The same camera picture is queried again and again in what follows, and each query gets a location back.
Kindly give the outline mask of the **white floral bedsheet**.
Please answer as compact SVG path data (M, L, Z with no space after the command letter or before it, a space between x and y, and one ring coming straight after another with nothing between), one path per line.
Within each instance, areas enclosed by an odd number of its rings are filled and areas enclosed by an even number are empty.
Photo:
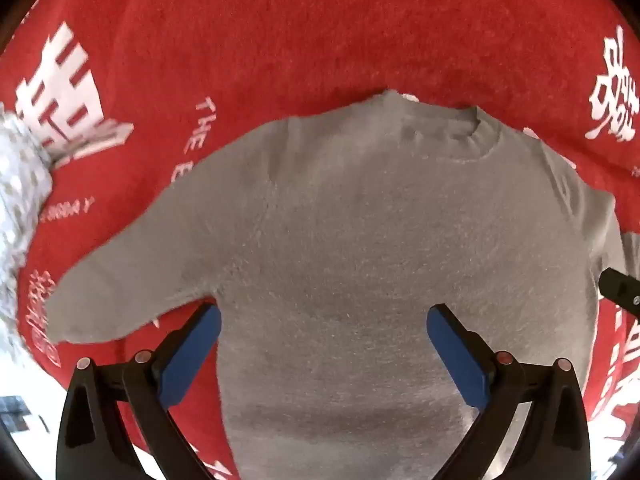
M1 111L1 352L15 356L17 277L25 265L40 211L52 191L51 157L14 113Z

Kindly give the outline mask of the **grey knit sweater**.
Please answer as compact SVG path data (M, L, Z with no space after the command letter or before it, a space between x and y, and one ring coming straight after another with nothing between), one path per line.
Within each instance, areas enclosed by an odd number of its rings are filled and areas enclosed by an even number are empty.
M477 108L389 91L202 160L62 277L48 334L109 341L212 296L242 478L417 479L472 419L427 309L585 378L606 268L639 271L611 194Z

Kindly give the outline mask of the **red blanket with white print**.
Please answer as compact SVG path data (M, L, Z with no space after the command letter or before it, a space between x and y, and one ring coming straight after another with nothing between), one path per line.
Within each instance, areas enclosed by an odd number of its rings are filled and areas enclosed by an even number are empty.
M54 162L17 279L18 332L44 374L32 397L60 408L79 358L131 358L198 302L120 338L56 342L46 304L71 268L247 133L389 91L541 141L639 238L639 41L611 0L37 0L1 55L2 104ZM244 479L219 347L174 416L215 478ZM578 380L603 479L639 409L639 324L599 294Z

